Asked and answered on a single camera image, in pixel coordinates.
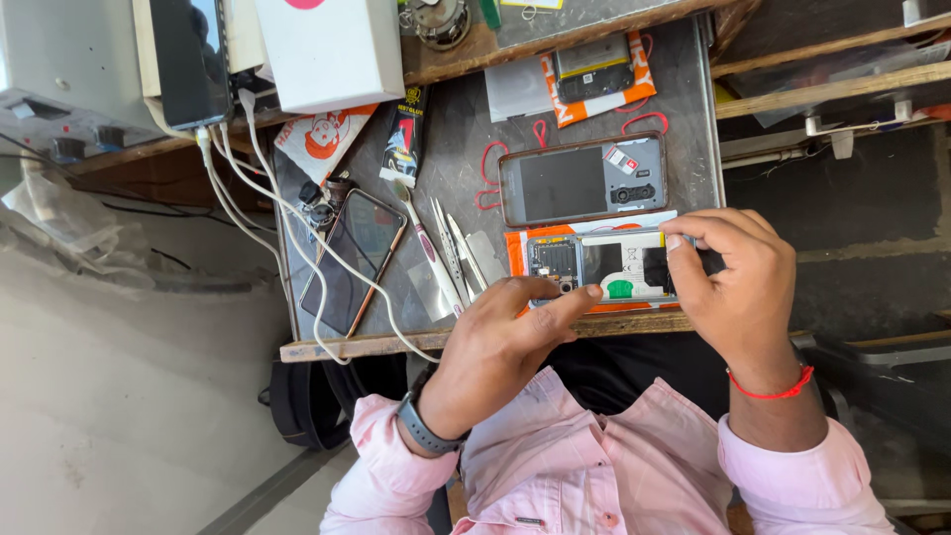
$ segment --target white box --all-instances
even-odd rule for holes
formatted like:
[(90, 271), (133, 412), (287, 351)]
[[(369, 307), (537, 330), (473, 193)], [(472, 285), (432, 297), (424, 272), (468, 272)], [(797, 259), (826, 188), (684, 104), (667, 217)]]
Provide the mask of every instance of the white box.
[(396, 0), (257, 6), (284, 111), (320, 113), (403, 97)]

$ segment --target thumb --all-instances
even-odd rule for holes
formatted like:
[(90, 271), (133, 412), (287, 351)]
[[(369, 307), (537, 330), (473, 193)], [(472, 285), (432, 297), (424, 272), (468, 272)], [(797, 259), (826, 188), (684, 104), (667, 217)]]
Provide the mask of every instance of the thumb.
[(518, 333), (518, 338), (512, 340), (512, 346), (517, 351), (528, 353), (555, 339), (558, 344), (564, 342), (568, 325), (597, 305), (603, 294), (600, 286), (587, 285), (562, 295), (544, 307), (529, 310), (515, 320), (514, 332)]
[(682, 307), (690, 308), (713, 292), (697, 249), (680, 234), (667, 235), (667, 268)]

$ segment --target person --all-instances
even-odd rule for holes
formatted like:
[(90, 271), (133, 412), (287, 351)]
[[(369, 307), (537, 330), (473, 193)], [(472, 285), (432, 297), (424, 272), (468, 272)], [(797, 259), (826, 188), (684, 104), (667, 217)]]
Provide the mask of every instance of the person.
[[(749, 210), (701, 210), (660, 228), (680, 305), (711, 347), (698, 349), (703, 359), (681, 351), (689, 345), (666, 354), (654, 347), (664, 371), (640, 391), (625, 394), (624, 385), (638, 387), (612, 374), (580, 388), (585, 373), (558, 366), (581, 369), (639, 344), (624, 338), (598, 352), (576, 342), (569, 325), (600, 301), (601, 288), (519, 317), (557, 288), (499, 281), (458, 319), (437, 370), (418, 396), (411, 391), (411, 411), (376, 395), (358, 401), (351, 433), (360, 458), (334, 487), (321, 532), (432, 533), (426, 510), (459, 461), (469, 514), (454, 533), (726, 535), (734, 485), (757, 533), (893, 533), (861, 448), (825, 417), (787, 337), (793, 248)], [(727, 268), (708, 277), (684, 235), (720, 252)], [(542, 367), (555, 353), (562, 357)], [(686, 389), (716, 385), (728, 396), (719, 423), (710, 416), (715, 396), (701, 408), (671, 386), (678, 374), (689, 376)], [(586, 392), (589, 406), (614, 413), (585, 409), (577, 398)], [(632, 405), (609, 410), (605, 392)], [(461, 452), (453, 450), (460, 438)]]

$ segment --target black watch strap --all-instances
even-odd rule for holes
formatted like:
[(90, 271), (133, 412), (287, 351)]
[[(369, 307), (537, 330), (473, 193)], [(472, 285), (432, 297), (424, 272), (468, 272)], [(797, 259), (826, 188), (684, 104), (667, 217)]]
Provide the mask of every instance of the black watch strap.
[(439, 454), (456, 451), (462, 446), (462, 443), (466, 442), (466, 439), (469, 438), (470, 431), (466, 431), (464, 435), (455, 440), (439, 438), (433, 431), (429, 430), (429, 427), (422, 422), (422, 418), (419, 418), (419, 414), (417, 413), (416, 404), (419, 401), (419, 394), (422, 392), (422, 387), (425, 385), (426, 380), (432, 375), (432, 370), (428, 371), (429, 373), (423, 372), (420, 374), (420, 377), (417, 378), (413, 387), (403, 396), (403, 401), (400, 402), (399, 408), (397, 409), (397, 416), (403, 421), (406, 428), (409, 429), (410, 435), (417, 441), (417, 444), (426, 451)]

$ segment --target black glue tube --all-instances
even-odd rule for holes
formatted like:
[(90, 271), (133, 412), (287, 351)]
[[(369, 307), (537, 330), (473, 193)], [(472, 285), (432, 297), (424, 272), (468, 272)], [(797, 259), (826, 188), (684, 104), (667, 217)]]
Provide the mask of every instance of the black glue tube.
[(399, 179), (409, 188), (416, 185), (416, 177), (422, 166), (423, 117), (432, 86), (406, 88), (406, 96), (398, 102), (390, 135), (386, 139), (383, 165), (379, 177), (386, 180)]

